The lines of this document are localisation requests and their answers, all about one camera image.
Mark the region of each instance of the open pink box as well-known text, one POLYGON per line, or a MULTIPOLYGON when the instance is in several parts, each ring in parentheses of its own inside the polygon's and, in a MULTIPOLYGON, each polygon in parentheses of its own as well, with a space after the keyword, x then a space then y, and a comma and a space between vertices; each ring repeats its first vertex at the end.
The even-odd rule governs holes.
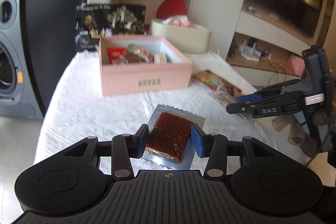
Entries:
POLYGON ((192 62, 164 37, 147 35, 102 37, 99 48, 103 96, 188 87, 192 62), (127 47, 131 43, 153 54, 163 52, 168 55, 171 63, 111 65, 106 48, 127 47))

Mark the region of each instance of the pink ball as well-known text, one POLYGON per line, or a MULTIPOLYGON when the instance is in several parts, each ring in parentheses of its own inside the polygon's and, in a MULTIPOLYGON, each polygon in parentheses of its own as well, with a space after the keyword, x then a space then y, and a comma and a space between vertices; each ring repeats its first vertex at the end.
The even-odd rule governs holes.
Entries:
POLYGON ((189 28, 191 26, 191 22, 190 21, 186 21, 183 23, 183 27, 187 27, 189 28))
POLYGON ((175 19, 175 20, 173 21, 173 24, 174 24, 175 26, 181 26, 181 25, 182 25, 181 20, 178 20, 178 19, 175 19))

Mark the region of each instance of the floor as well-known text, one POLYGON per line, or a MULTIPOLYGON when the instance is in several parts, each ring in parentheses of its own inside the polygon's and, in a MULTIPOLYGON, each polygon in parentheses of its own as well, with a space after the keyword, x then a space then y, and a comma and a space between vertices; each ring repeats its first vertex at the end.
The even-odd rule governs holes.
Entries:
POLYGON ((0 223, 22 214, 14 193, 18 175, 33 165, 41 121, 0 117, 0 223))

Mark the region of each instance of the washing machine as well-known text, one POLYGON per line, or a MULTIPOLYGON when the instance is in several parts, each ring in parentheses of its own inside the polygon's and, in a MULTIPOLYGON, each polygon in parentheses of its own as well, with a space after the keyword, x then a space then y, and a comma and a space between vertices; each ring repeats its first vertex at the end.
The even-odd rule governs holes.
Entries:
POLYGON ((25 37, 25 0, 0 0, 0 115, 43 119, 25 37))

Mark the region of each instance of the washing machine door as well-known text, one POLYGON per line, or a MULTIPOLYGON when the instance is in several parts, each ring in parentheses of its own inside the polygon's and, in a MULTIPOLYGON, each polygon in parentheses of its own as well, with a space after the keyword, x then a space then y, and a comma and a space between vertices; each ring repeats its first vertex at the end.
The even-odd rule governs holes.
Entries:
POLYGON ((0 41, 0 97, 10 95, 16 88, 16 69, 14 62, 0 41))

